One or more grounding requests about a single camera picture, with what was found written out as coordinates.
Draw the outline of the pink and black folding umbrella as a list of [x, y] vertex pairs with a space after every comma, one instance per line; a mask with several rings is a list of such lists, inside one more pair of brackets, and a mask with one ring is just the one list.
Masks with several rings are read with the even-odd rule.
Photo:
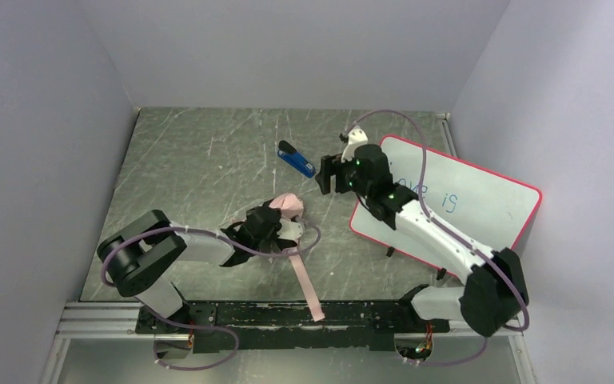
[[[281, 212], [281, 218], [300, 222], [305, 228], [306, 222], [303, 220], [303, 214], [305, 210], [304, 204], [303, 201], [300, 200], [299, 197], [295, 194], [281, 194], [271, 200], [263, 202], [260, 206], [265, 205], [268, 205], [270, 208], [278, 208]], [[297, 247], [291, 248], [288, 251], [279, 251], [279, 249], [275, 248], [270, 253], [276, 251], [279, 254], [289, 254], [288, 260], [300, 284], [312, 319], [315, 322], [320, 322], [325, 320], [325, 313], [321, 307], [321, 302], [309, 278], [309, 275], [303, 263], [302, 256], [297, 252], [299, 244]]]

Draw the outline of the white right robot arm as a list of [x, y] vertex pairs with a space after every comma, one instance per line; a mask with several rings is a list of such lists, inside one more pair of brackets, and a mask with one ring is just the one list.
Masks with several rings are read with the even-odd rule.
[[351, 192], [359, 200], [353, 230], [457, 278], [459, 286], [418, 288], [406, 298], [420, 320], [458, 321], [483, 337], [531, 325], [519, 255], [495, 249], [431, 209], [420, 189], [398, 182], [377, 144], [349, 144], [321, 158], [315, 179], [323, 194]]

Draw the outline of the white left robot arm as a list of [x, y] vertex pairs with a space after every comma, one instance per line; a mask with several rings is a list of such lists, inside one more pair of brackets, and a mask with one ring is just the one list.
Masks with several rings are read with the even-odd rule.
[[177, 324], [199, 323], [193, 307], [164, 276], [183, 254], [196, 262], [232, 267], [253, 256], [292, 253], [304, 231], [299, 218], [284, 218], [280, 209], [267, 204], [216, 231], [186, 228], [163, 211], [151, 210], [101, 241], [96, 254], [102, 263], [102, 282], [123, 298], [136, 298], [153, 310], [150, 327], [171, 333]]

